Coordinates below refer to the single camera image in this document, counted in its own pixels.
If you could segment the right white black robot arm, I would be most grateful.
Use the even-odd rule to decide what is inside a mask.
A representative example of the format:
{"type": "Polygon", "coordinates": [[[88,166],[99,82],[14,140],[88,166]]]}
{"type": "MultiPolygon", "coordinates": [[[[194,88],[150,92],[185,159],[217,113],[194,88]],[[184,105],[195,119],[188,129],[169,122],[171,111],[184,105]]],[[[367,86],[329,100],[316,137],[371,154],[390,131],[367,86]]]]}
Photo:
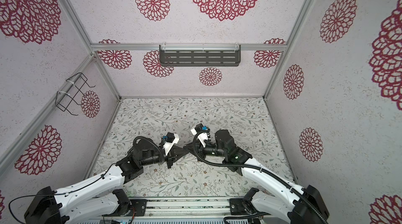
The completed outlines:
{"type": "Polygon", "coordinates": [[[202,124],[191,129],[194,138],[185,148],[197,159],[214,167],[226,167],[257,183],[268,191],[252,188],[242,200],[249,218],[271,215],[288,224],[326,224],[329,211],[320,192],[313,186],[303,187],[266,168],[250,153],[238,147],[228,130],[215,133],[202,124]]]}

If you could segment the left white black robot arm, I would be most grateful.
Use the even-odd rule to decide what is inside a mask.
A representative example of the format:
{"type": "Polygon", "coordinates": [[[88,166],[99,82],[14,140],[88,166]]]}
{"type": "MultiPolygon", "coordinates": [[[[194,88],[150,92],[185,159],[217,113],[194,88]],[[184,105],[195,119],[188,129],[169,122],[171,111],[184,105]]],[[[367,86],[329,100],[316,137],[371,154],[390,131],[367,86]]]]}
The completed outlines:
{"type": "Polygon", "coordinates": [[[27,224],[77,224],[97,216],[123,216],[133,212],[131,200],[122,186],[143,173],[144,166],[165,162],[168,167],[188,151],[173,146],[164,150],[132,147],[120,161],[100,175],[71,186],[41,189],[24,214],[27,224]]]}

